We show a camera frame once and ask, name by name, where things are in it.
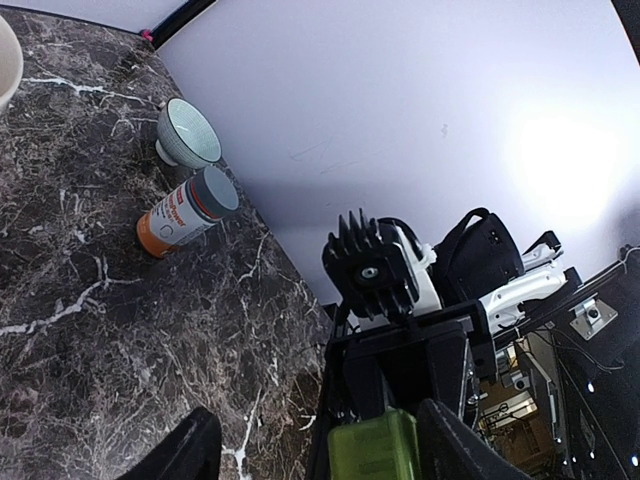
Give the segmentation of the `cream coral pattern mug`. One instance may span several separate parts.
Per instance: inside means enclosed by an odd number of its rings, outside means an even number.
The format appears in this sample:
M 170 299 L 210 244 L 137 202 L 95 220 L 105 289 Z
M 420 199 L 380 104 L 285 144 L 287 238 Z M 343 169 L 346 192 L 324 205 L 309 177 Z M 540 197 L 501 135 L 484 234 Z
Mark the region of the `cream coral pattern mug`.
M 16 33 L 3 17 L 0 27 L 0 109 L 4 113 L 22 80 L 24 60 Z

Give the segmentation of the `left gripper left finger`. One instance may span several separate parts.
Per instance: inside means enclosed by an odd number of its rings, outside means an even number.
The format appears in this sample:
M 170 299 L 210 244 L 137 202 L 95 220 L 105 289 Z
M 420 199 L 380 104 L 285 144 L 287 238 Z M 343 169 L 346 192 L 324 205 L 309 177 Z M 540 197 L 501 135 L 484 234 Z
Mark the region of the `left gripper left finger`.
M 220 421 L 200 406 L 120 479 L 217 480 L 221 451 Z

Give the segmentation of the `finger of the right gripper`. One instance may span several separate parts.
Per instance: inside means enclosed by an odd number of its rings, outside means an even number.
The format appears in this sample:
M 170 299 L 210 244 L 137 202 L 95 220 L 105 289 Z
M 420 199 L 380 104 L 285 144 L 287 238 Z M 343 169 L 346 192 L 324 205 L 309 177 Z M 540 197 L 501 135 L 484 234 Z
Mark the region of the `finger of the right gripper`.
M 380 354 L 349 350 L 345 355 L 342 374 L 354 412 L 360 420 L 371 420 L 399 407 L 385 373 L 385 361 Z
M 463 415 L 468 384 L 469 341 L 461 324 L 439 324 L 427 335 L 431 398 Z

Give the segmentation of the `right black frame post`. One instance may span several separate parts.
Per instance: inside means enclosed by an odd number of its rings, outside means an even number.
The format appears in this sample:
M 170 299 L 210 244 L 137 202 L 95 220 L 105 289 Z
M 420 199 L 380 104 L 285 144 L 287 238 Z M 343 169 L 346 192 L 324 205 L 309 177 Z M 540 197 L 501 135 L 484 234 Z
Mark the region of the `right black frame post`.
M 152 29 L 143 29 L 139 35 L 150 42 L 154 49 L 159 49 L 215 3 L 216 0 L 188 0 L 159 25 Z

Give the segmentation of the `right light green bowl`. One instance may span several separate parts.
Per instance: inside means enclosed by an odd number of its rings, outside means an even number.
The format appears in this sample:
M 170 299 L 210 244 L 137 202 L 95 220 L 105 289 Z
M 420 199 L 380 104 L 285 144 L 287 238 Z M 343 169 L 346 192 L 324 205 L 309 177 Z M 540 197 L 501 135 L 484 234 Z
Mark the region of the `right light green bowl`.
M 206 117 L 192 104 L 171 98 L 157 122 L 156 152 L 169 166 L 199 170 L 219 161 L 221 144 Z

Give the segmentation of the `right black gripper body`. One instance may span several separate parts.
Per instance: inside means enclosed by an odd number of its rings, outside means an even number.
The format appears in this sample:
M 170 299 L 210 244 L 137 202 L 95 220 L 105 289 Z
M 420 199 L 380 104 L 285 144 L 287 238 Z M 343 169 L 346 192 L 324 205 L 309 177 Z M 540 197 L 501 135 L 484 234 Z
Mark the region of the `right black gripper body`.
M 426 342 L 429 330 L 439 324 L 461 324 L 467 333 L 470 353 L 468 384 L 463 415 L 467 425 L 479 418 L 479 384 L 496 376 L 495 342 L 489 330 L 484 306 L 467 301 L 429 314 L 391 323 L 359 333 L 351 332 L 345 321 L 338 323 L 326 347 L 326 367 L 319 401 L 320 417 L 332 425 L 360 420 L 348 393 L 342 374 L 349 350 L 380 354 L 385 373 L 396 395 L 399 407 L 414 414 L 419 404 L 431 398 Z

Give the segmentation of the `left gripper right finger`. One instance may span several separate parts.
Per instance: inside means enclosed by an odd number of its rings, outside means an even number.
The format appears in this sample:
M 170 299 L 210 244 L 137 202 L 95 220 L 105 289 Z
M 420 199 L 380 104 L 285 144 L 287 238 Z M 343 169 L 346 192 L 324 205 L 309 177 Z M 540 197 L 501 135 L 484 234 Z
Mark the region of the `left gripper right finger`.
M 432 399 L 421 402 L 417 437 L 424 479 L 529 479 L 487 446 L 442 402 Z

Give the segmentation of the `orange pill bottle grey cap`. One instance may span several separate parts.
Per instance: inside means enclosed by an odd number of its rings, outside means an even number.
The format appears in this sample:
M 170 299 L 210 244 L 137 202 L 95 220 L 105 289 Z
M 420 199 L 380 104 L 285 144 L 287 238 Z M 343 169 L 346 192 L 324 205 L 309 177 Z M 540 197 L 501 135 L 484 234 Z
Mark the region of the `orange pill bottle grey cap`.
M 229 177 L 207 166 L 185 180 L 136 225 L 143 249 L 155 258 L 186 245 L 239 207 L 236 188 Z

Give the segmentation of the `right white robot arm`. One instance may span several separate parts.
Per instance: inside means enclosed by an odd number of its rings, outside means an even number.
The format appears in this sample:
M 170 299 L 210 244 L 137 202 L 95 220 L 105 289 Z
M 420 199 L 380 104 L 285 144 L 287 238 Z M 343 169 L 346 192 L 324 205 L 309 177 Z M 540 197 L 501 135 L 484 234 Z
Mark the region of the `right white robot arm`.
M 318 412 L 330 426 L 415 413 L 426 399 L 468 425 L 498 354 L 580 283 L 545 232 L 520 251 L 500 218 L 469 211 L 437 245 L 402 220 L 350 213 L 322 252 L 342 301 Z

